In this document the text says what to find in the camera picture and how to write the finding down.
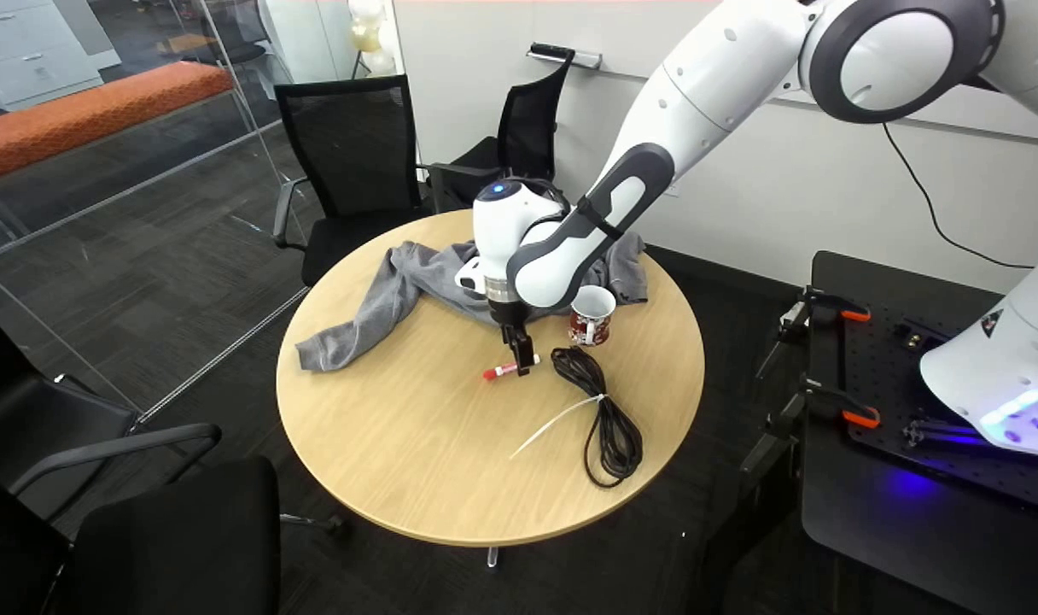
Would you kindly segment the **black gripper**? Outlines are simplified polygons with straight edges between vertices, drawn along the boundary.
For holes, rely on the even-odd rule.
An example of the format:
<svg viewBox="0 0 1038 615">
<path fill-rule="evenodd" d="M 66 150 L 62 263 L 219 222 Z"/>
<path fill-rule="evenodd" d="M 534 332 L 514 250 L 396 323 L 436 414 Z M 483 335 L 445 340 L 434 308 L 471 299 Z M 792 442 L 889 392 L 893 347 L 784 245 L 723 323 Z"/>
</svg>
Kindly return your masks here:
<svg viewBox="0 0 1038 615">
<path fill-rule="evenodd" d="M 534 369 L 534 341 L 526 335 L 526 304 L 522 301 L 508 301 L 508 304 L 493 301 L 489 315 L 502 332 L 508 369 L 519 369 L 519 377 L 526 377 Z"/>
</svg>

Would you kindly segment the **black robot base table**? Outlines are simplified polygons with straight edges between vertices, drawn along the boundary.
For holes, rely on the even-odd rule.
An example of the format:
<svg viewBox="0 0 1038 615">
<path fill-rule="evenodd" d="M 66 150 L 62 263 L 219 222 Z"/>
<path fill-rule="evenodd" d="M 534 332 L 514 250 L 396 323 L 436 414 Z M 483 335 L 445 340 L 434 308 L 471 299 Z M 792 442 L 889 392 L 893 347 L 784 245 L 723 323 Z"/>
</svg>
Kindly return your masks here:
<svg viewBox="0 0 1038 615">
<path fill-rule="evenodd" d="M 819 250 L 813 284 L 865 318 L 811 332 L 813 410 L 865 402 L 878 432 L 813 419 L 799 520 L 811 541 L 969 615 L 1038 615 L 1038 463 L 979 445 L 916 360 L 995 294 Z"/>
</svg>

